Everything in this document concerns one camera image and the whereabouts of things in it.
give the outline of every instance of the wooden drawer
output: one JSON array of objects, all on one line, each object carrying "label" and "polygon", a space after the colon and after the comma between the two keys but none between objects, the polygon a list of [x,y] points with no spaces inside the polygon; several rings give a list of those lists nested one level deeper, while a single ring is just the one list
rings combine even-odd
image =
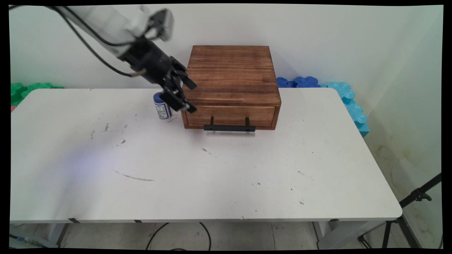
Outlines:
[{"label": "wooden drawer", "polygon": [[187,73],[197,84],[182,87],[197,111],[182,111],[185,128],[210,124],[274,130],[279,96],[270,48],[267,46],[193,46]]},{"label": "wooden drawer", "polygon": [[229,107],[229,106],[198,106],[193,113],[186,113],[186,128],[202,129],[204,124],[210,124],[210,117],[216,125],[245,125],[245,118],[250,119],[250,125],[260,130],[272,128],[275,107]]}]

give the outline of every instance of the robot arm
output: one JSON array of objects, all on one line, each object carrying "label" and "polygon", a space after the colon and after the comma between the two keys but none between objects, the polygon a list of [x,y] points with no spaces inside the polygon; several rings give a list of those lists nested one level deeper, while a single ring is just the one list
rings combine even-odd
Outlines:
[{"label": "robot arm", "polygon": [[[196,87],[186,73],[187,69],[151,41],[156,38],[168,41],[171,38],[174,20],[170,10],[162,9],[150,15],[149,9],[141,5],[134,18],[128,20],[112,6],[106,5],[47,7],[58,12],[66,21],[71,20],[119,60],[129,63],[135,73],[118,71],[98,57],[112,70],[130,77],[141,75],[149,82],[159,84],[163,88],[160,98],[175,111],[196,111],[196,107],[185,98],[181,87],[182,83],[190,89]],[[93,52],[77,31],[73,30]]]}]

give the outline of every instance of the scuff mark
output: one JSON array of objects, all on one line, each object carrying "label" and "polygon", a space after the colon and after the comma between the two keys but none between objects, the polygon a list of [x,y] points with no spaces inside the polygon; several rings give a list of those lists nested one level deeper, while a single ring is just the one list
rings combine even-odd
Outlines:
[{"label": "scuff mark", "polygon": [[302,175],[304,175],[304,176],[306,176],[307,178],[311,179],[311,181],[314,181],[311,177],[309,177],[309,176],[303,174],[302,172],[300,172],[300,171],[297,171],[297,172],[300,173],[300,174],[302,174]]},{"label": "scuff mark", "polygon": [[125,177],[127,177],[127,178],[132,178],[132,179],[135,179],[135,180],[146,181],[146,182],[154,181],[154,180],[152,180],[152,179],[139,178],[139,177],[133,177],[133,176],[130,176],[130,175],[122,174],[122,173],[120,173],[120,172],[117,172],[116,170],[113,170],[113,171],[116,172],[116,173],[118,173],[118,174],[120,174],[120,175],[123,175],[123,176],[125,176]]},{"label": "scuff mark", "polygon": [[210,155],[212,155],[209,151],[207,151],[206,149],[204,149],[204,148],[202,148],[201,147],[201,149],[204,151],[204,152],[207,152],[207,153],[209,153]]}]

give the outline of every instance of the black metal handle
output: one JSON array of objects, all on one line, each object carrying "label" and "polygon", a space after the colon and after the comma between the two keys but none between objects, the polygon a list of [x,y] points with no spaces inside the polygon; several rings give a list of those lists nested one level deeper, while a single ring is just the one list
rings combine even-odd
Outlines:
[{"label": "black metal handle", "polygon": [[210,124],[204,124],[205,131],[226,131],[226,132],[254,132],[256,126],[250,126],[250,119],[245,118],[245,125],[214,125],[213,117],[210,117]]}]

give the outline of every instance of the can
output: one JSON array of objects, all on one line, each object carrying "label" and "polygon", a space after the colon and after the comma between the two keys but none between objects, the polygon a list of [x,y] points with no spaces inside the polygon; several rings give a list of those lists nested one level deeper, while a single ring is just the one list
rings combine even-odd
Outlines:
[{"label": "can", "polygon": [[166,104],[162,99],[160,99],[160,95],[162,93],[158,92],[154,95],[154,104],[157,109],[157,114],[159,118],[162,120],[168,120],[173,115],[171,112],[171,108]]}]

